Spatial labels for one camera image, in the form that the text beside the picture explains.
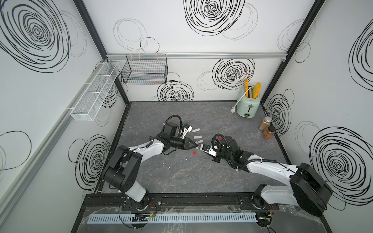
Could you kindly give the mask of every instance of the table surface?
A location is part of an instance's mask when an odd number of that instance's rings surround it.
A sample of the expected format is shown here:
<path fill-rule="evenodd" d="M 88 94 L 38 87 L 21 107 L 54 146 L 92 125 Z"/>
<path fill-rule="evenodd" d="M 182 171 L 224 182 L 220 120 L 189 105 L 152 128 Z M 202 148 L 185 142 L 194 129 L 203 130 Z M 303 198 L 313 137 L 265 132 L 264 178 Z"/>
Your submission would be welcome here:
<path fill-rule="evenodd" d="M 235 139 L 242 150 L 286 163 L 276 138 L 273 136 L 265 140 L 258 130 L 265 117 L 262 108 L 259 107 L 255 117 L 244 118 L 236 112 L 231 113 L 233 105 L 232 102 L 133 102 L 118 146 L 130 147 L 148 142 L 149 136 L 156 136 L 161 131 L 169 116 L 177 114 L 183 124 L 201 129 L 187 133 L 186 136 L 191 139 L 202 135 L 204 143 L 210 144 L 214 134 L 221 133 Z M 177 118 L 170 121 L 179 124 Z M 197 148 L 187 151 L 178 149 L 170 155 L 151 157 L 141 164 L 137 181 L 151 193 L 253 192 L 262 183 L 284 185 L 261 174 L 236 171 L 225 160 L 213 162 L 210 156 Z M 118 190 L 109 189 L 105 183 L 102 192 Z"/>

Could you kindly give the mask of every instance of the white cable tray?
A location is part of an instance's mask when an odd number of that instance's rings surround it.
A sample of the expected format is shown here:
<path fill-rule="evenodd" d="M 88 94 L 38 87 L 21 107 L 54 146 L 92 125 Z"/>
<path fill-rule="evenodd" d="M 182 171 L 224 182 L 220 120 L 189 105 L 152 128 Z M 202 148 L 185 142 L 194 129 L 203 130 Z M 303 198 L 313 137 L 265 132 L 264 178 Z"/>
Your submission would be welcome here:
<path fill-rule="evenodd" d="M 135 214 L 120 214 L 124 223 L 249 223 L 257 222 L 254 212 L 156 214 L 147 222 L 133 221 Z M 87 224 L 122 224 L 118 214 L 92 214 Z"/>
<path fill-rule="evenodd" d="M 118 62 L 105 62 L 70 115 L 75 120 L 94 120 L 119 72 Z"/>

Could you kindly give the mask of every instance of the robotic arm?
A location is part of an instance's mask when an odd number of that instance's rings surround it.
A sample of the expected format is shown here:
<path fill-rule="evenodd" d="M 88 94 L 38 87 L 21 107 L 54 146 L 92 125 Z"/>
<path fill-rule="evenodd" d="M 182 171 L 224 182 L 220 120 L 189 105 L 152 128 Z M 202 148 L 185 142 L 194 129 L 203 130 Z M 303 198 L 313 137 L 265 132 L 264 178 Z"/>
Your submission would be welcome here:
<path fill-rule="evenodd" d="M 171 118 L 177 117 L 180 126 L 168 122 Z M 114 186 L 137 202 L 139 209 L 144 209 L 148 203 L 148 191 L 137 181 L 137 173 L 140 164 L 154 155 L 169 155 L 177 149 L 189 150 L 198 147 L 190 138 L 185 137 L 192 127 L 183 125 L 180 116 L 172 115 L 165 123 L 156 137 L 150 137 L 149 142 L 135 146 L 119 146 L 102 172 L 102 179 Z"/>
<path fill-rule="evenodd" d="M 286 185 L 261 184 L 252 196 L 253 204 L 259 209 L 275 203 L 297 205 L 319 217 L 326 210 L 326 204 L 333 194 L 332 189 L 310 165 L 288 165 L 261 158 L 242 151 L 231 136 L 216 134 L 211 145 L 202 144 L 200 150 L 212 156 L 212 161 L 219 163 L 225 159 L 233 169 L 259 173 Z"/>
<path fill-rule="evenodd" d="M 179 118 L 180 125 L 169 123 Z M 192 130 L 188 124 L 182 124 L 178 115 L 170 116 L 156 137 L 149 142 L 135 146 L 119 146 L 102 172 L 102 179 L 132 198 L 139 210 L 145 209 L 149 192 L 137 181 L 140 164 L 158 154 L 169 155 L 177 149 L 189 150 L 198 147 L 185 135 Z M 221 159 L 235 170 L 259 173 L 285 184 L 270 186 L 261 184 L 254 192 L 251 200 L 258 209 L 267 208 L 269 204 L 288 204 L 302 207 L 314 216 L 321 216 L 332 195 L 332 189 L 308 164 L 288 165 L 261 158 L 254 153 L 242 151 L 231 136 L 216 134 L 210 145 L 202 144 L 200 150 L 212 156 L 212 160 L 220 163 Z"/>

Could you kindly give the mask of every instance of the electrical wire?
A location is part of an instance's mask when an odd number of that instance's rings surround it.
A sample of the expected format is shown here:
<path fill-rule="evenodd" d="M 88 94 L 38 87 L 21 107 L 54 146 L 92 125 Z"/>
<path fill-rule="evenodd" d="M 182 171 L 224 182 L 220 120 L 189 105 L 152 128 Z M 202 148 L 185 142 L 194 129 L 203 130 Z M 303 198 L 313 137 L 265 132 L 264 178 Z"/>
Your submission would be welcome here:
<path fill-rule="evenodd" d="M 114 177 L 117 175 L 117 173 L 119 172 L 119 170 L 120 170 L 121 167 L 122 167 L 122 166 L 119 166 L 118 170 L 116 171 L 116 173 L 114 174 L 114 176 L 113 176 L 112 179 L 110 180 L 110 182 L 109 182 L 109 189 L 117 189 L 116 187 L 111 188 L 110 185 L 112 184 L 112 181 L 113 181 Z"/>
<path fill-rule="evenodd" d="M 156 211 L 157 211 L 156 205 L 153 202 L 151 202 L 151 201 L 149 203 L 152 204 L 154 206 L 154 208 L 156 209 Z"/>
<path fill-rule="evenodd" d="M 272 227 L 267 226 L 267 230 L 268 230 L 269 233 L 271 233 L 271 232 L 269 231 L 270 228 L 271 228 L 271 230 L 272 230 L 274 233 L 277 233 L 277 232 L 276 232 Z"/>
<path fill-rule="evenodd" d="M 183 135 L 183 133 L 184 133 L 184 127 L 183 127 L 183 123 L 182 123 L 182 121 L 181 121 L 181 117 L 179 116 L 179 115 L 172 115 L 172 116 L 170 116 L 169 118 L 167 118 L 167 120 L 164 122 L 164 125 L 163 125 L 163 128 L 162 128 L 162 131 L 164 130 L 164 128 L 165 128 L 165 125 L 167 124 L 167 122 L 171 119 L 171 118 L 173 118 L 173 117 L 177 117 L 177 118 L 179 118 L 179 121 L 180 121 L 180 130 L 179 130 L 179 138 Z"/>
<path fill-rule="evenodd" d="M 246 161 L 240 168 L 237 168 L 239 171 L 241 171 L 242 169 L 244 169 L 244 167 L 246 165 L 248 165 L 249 163 L 251 162 L 269 162 L 269 163 L 277 163 L 277 160 L 269 160 L 269 159 L 260 159 L 260 158 L 254 158 L 254 159 L 251 159 L 251 160 L 248 160 Z"/>
<path fill-rule="evenodd" d="M 253 88 L 253 86 L 249 87 L 249 88 L 247 89 L 247 91 L 245 91 L 245 93 L 241 96 L 241 98 L 237 101 L 237 103 L 232 107 L 232 109 L 235 109 L 235 108 L 236 108 L 238 102 L 240 102 L 240 100 L 241 100 L 241 99 L 246 95 L 246 93 L 247 93 L 251 88 Z"/>
<path fill-rule="evenodd" d="M 129 227 L 127 226 L 123 221 L 122 221 L 122 218 L 120 217 L 120 214 L 119 214 L 119 209 L 120 209 L 120 206 L 122 205 L 122 202 L 123 202 L 123 199 L 125 199 L 126 197 L 123 197 L 122 200 L 120 201 L 119 203 L 119 206 L 118 206 L 118 216 L 119 216 L 119 220 L 123 223 L 123 225 L 125 225 L 126 227 L 128 228 L 131 228 L 131 229 L 135 229 L 134 227 Z"/>
<path fill-rule="evenodd" d="M 279 162 L 277 162 L 278 164 L 280 164 L 281 166 L 283 166 L 284 168 L 286 168 L 286 169 L 288 169 L 289 171 L 291 171 L 292 173 L 294 173 L 295 174 L 295 172 L 293 172 L 292 170 L 290 170 L 289 168 L 287 168 L 287 167 L 285 167 L 282 163 L 279 163 Z"/>
<path fill-rule="evenodd" d="M 226 157 L 226 161 L 228 162 L 228 165 L 229 165 L 231 168 L 236 169 L 236 167 L 232 164 L 232 162 L 231 162 L 230 159 L 229 159 L 229 150 L 228 150 L 228 148 L 229 148 L 229 144 L 228 144 L 228 141 L 227 141 L 227 139 L 226 139 L 222 134 L 217 133 L 217 134 L 215 134 L 215 135 L 212 137 L 212 139 L 211 139 L 211 147 L 212 147 L 212 149 L 213 149 L 215 152 L 217 152 L 217 151 L 222 147 L 221 143 L 216 139 L 217 136 L 220 136 L 220 137 L 225 141 L 225 145 L 226 145 L 227 149 L 224 150 L 224 153 L 225 153 L 224 156 Z M 215 141 L 218 142 L 218 144 L 217 144 L 218 148 L 217 148 L 217 149 L 214 148 L 214 142 L 215 142 Z"/>

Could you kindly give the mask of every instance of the red wire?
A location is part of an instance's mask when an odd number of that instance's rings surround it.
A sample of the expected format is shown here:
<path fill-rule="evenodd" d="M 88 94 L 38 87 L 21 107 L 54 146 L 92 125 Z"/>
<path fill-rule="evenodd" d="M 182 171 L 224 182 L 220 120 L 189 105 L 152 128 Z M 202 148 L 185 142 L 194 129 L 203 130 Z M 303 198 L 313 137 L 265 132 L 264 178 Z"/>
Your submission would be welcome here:
<path fill-rule="evenodd" d="M 150 201 L 149 203 L 151 203 L 154 206 L 154 208 L 157 210 L 157 207 L 153 202 Z"/>

